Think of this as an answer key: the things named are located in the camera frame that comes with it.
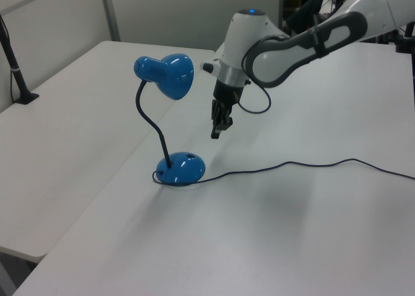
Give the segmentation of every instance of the floor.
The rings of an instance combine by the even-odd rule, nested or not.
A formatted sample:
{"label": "floor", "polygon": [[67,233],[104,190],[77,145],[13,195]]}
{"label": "floor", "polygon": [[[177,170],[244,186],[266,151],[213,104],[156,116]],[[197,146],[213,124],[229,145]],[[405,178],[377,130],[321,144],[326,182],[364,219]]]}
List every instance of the floor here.
{"label": "floor", "polygon": [[35,263],[0,253],[0,296],[13,295],[35,267]]}

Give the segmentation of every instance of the white table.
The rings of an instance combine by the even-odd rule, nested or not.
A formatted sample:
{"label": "white table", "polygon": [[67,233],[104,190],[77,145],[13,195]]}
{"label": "white table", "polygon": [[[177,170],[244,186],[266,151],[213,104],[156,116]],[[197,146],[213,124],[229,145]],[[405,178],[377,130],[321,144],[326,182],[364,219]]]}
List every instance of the white table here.
{"label": "white table", "polygon": [[[410,56],[393,46],[349,45],[301,67],[269,90],[268,113],[235,107],[219,140],[209,138],[214,83],[200,73],[160,120],[171,152],[204,158],[204,178],[349,157],[415,175]],[[242,103],[266,99],[251,87]],[[16,296],[415,290],[415,181],[348,163],[168,188],[151,180],[161,158],[152,131]]]}
{"label": "white table", "polygon": [[[150,131],[135,109],[142,55],[213,51],[103,42],[0,114],[0,251],[39,262]],[[172,101],[150,84],[143,108],[155,121]]]}

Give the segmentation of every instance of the robotic arm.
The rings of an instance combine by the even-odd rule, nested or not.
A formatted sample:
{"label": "robotic arm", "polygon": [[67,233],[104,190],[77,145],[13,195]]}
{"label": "robotic arm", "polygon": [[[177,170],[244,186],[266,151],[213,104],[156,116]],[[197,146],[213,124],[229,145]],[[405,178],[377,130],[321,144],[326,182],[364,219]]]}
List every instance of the robotic arm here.
{"label": "robotic arm", "polygon": [[346,0],[327,21],[289,38],[261,11],[236,13],[220,59],[201,66],[217,78],[211,138],[218,139],[233,124],[232,106],[249,79],[260,87],[276,87],[304,64],[414,20],[413,0]]}

